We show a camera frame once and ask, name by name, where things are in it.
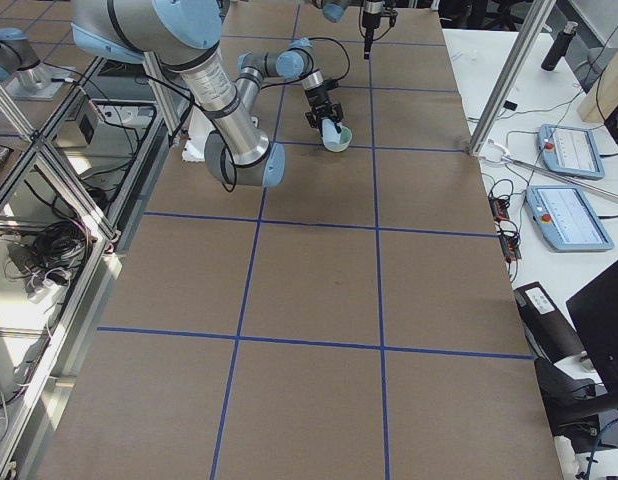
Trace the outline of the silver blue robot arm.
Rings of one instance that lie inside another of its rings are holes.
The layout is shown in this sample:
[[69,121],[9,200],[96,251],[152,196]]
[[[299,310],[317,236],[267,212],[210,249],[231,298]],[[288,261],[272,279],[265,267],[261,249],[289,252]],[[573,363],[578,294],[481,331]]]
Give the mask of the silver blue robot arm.
[[[306,4],[320,10],[324,18],[338,23],[352,4],[349,0],[311,0]],[[396,25],[397,2],[389,0],[360,1],[358,29],[364,41],[363,58],[369,60],[374,43],[383,38]]]
[[77,1],[73,37],[82,50],[110,60],[140,64],[154,53],[185,82],[213,126],[204,145],[210,174],[225,186],[273,187],[285,170],[283,145],[271,141],[250,113],[267,78],[301,83],[309,125],[324,147],[345,150],[351,131],[329,98],[335,83],[324,79],[311,42],[301,38],[282,52],[247,53],[231,80],[220,56],[221,10],[215,1]]

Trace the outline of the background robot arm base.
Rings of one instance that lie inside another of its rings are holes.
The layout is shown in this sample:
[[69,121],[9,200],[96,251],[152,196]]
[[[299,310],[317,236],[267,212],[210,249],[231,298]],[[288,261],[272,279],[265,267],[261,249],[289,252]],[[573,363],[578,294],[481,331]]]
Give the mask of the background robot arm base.
[[74,67],[43,63],[22,30],[0,28],[0,82],[9,80],[6,90],[13,99],[51,101],[76,73]]

